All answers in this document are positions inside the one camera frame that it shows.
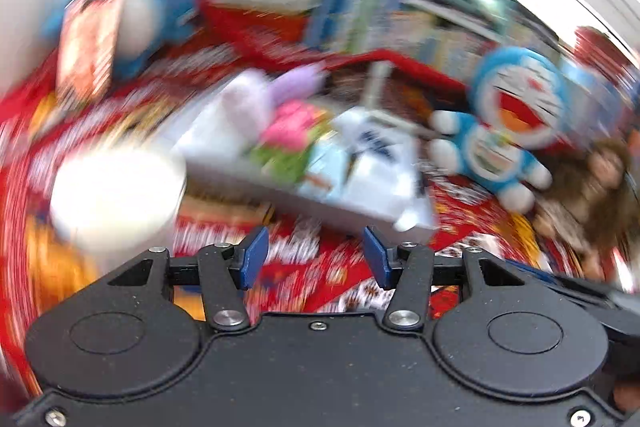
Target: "white plush toy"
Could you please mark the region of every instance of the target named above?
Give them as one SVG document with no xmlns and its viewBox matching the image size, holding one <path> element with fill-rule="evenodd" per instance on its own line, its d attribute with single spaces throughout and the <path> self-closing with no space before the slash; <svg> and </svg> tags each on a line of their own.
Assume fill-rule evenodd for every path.
<svg viewBox="0 0 640 427">
<path fill-rule="evenodd" d="M 530 50 L 502 48 L 482 61 L 470 103 L 477 116 L 434 111 L 431 126 L 450 140 L 432 140 L 430 159 L 445 174 L 463 174 L 494 193 L 509 212 L 528 212 L 551 174 L 528 150 L 557 139 L 566 100 L 556 67 Z"/>
</svg>

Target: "open red mouth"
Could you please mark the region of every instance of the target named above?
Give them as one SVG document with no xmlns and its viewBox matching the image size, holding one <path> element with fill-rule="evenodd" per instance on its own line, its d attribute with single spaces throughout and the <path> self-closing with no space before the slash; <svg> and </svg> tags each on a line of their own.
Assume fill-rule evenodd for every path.
<svg viewBox="0 0 640 427">
<path fill-rule="evenodd" d="M 513 132 L 530 132 L 546 123 L 521 99 L 500 92 L 500 117 L 504 126 Z"/>
</svg>

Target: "orange tongue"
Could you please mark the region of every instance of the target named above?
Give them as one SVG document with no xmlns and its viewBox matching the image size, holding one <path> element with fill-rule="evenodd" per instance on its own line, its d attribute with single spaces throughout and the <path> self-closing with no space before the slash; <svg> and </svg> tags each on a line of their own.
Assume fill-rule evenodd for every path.
<svg viewBox="0 0 640 427">
<path fill-rule="evenodd" d="M 512 132 L 523 133 L 531 130 L 531 126 L 527 122 L 522 121 L 515 113 L 507 109 L 500 110 L 500 117 L 504 126 Z"/>
</svg>

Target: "white paw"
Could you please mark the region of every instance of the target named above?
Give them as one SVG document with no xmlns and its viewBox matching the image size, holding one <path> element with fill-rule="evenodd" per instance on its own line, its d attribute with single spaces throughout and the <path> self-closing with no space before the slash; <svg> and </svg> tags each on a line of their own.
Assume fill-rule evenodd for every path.
<svg viewBox="0 0 640 427">
<path fill-rule="evenodd" d="M 434 111 L 429 119 L 429 125 L 441 134 L 457 134 L 460 131 L 458 115 L 453 111 Z"/>
<path fill-rule="evenodd" d="M 449 140 L 431 140 L 429 159 L 447 176 L 459 174 L 462 171 L 462 160 L 458 147 Z"/>
<path fill-rule="evenodd" d="M 498 201 L 507 212 L 526 214 L 533 208 L 535 197 L 527 187 L 522 184 L 513 184 L 504 188 L 497 194 Z"/>
<path fill-rule="evenodd" d="M 542 163 L 537 163 L 527 173 L 527 181 L 535 188 L 545 190 L 551 186 L 551 172 Z"/>
</svg>

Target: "blue gripper pad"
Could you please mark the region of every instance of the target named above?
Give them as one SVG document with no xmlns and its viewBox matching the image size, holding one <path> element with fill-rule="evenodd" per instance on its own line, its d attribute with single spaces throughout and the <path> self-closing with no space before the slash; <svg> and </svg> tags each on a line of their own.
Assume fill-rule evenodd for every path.
<svg viewBox="0 0 640 427">
<path fill-rule="evenodd" d="M 387 288 L 391 284 L 391 267 L 386 257 L 386 248 L 371 232 L 370 228 L 364 229 L 363 240 L 364 258 L 376 278 L 378 286 Z"/>
<path fill-rule="evenodd" d="M 244 248 L 244 259 L 240 268 L 240 287 L 249 289 L 254 285 L 269 253 L 269 231 L 267 227 L 254 230 L 240 242 L 238 247 Z"/>
</svg>

